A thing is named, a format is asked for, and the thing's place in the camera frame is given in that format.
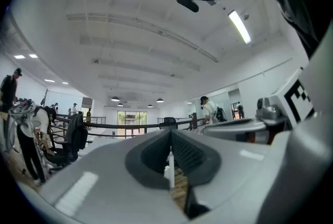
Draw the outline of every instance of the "gray plastic surface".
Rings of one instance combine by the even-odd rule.
[[[169,190],[142,186],[125,167],[125,157],[132,148],[166,132],[156,131],[96,149],[54,175],[42,187],[40,195],[54,206],[88,171],[98,175],[98,180],[74,219],[108,224],[184,223],[187,218],[171,199]]]
[[[178,131],[214,149],[222,160],[208,184],[192,188],[197,202],[210,212],[191,223],[285,222],[332,164],[332,119],[333,115],[328,115],[306,120],[292,132],[279,133],[271,146]],[[124,168],[124,156],[130,149],[161,132],[165,131],[103,146],[65,168],[43,186],[40,194],[47,204],[29,191],[27,197],[54,223],[74,223],[60,212],[57,218],[57,211],[49,205],[54,205],[82,172],[90,171],[99,179],[74,219],[82,223],[187,223],[168,191],[143,187]]]
[[[265,123],[256,118],[248,118],[207,126],[203,129],[203,135],[230,141],[245,141],[246,132],[259,132],[264,130],[266,130]]]

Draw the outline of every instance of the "backpack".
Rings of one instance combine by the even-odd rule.
[[[227,121],[223,108],[217,107],[216,118],[219,122]]]
[[[13,147],[15,141],[15,122],[19,125],[28,127],[28,124],[25,121],[30,116],[30,114],[34,113],[35,111],[36,105],[33,101],[31,101],[31,99],[9,109],[7,125],[5,128],[6,152],[9,153],[12,148],[18,152]]]

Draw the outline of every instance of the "camera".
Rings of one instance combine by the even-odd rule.
[[[195,2],[193,2],[193,0],[177,0],[177,3],[185,6],[194,13],[199,11],[199,6]]]

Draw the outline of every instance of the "black pants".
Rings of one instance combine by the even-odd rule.
[[[26,136],[22,131],[20,125],[17,125],[17,137],[19,139],[21,150],[24,158],[25,165],[34,180],[40,179],[42,183],[45,182],[45,176],[42,168],[41,161],[38,157],[37,149],[33,138]],[[37,173],[33,169],[31,160],[35,165]]]

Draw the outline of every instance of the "window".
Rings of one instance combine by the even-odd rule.
[[[126,125],[126,129],[117,129],[117,135],[136,136],[145,133],[145,129],[131,129],[132,125],[147,125],[147,112],[118,111],[117,125]]]

